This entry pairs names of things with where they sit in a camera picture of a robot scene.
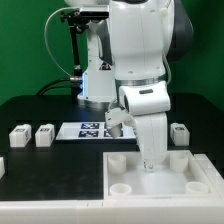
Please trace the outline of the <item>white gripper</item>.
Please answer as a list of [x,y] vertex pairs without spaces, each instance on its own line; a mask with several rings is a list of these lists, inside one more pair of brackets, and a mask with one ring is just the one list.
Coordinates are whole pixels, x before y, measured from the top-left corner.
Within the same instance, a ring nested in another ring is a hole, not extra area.
[[167,116],[171,103],[165,81],[142,86],[121,86],[120,105],[133,122],[145,171],[155,171],[167,152]]

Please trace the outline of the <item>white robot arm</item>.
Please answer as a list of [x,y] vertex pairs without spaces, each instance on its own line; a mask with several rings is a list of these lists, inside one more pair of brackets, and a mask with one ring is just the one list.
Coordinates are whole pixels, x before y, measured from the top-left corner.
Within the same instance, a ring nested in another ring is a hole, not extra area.
[[113,137],[121,125],[136,135],[144,167],[152,171],[167,151],[171,103],[168,62],[181,58],[193,27],[180,0],[64,0],[75,9],[75,24],[88,25],[89,65],[78,102],[106,105]]

